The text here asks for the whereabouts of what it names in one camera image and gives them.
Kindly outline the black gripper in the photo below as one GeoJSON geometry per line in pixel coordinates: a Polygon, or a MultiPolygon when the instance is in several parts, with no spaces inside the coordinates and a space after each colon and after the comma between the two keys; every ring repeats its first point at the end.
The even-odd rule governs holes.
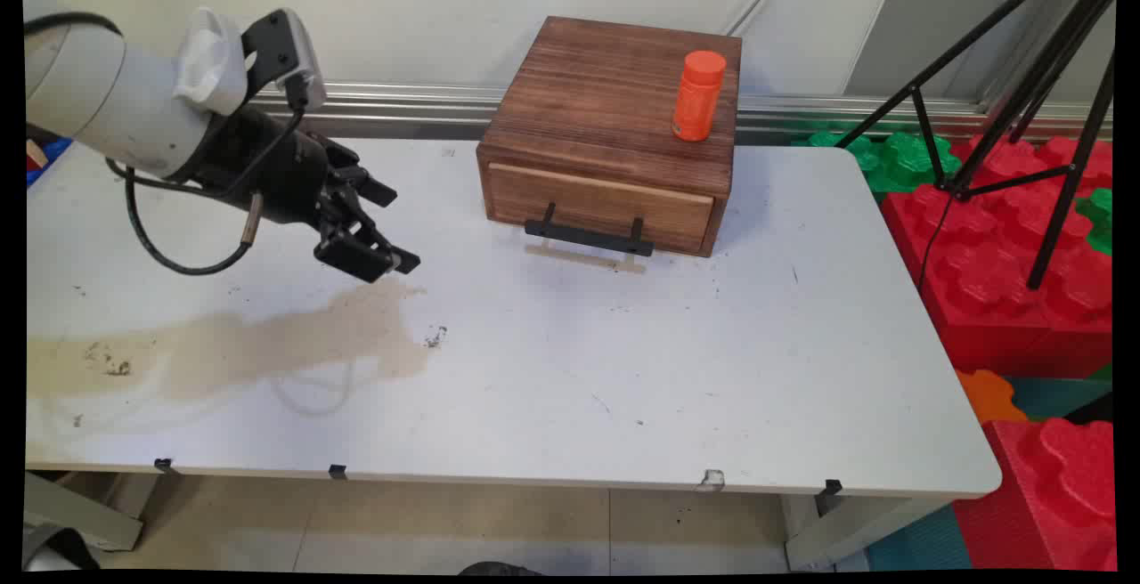
{"type": "Polygon", "coordinates": [[[319,240],[314,258],[355,279],[373,283],[390,271],[412,274],[422,263],[420,256],[384,238],[370,214],[363,211],[360,201],[388,206],[394,202],[396,190],[370,177],[355,151],[321,133],[294,129],[280,136],[286,123],[253,107],[244,107],[223,122],[212,122],[211,128],[217,133],[194,155],[192,182],[205,190],[225,190],[270,141],[280,139],[262,159],[256,173],[223,203],[245,209],[252,190],[261,190],[264,219],[317,226],[319,240]],[[327,201],[317,209],[326,182],[327,201]]]}

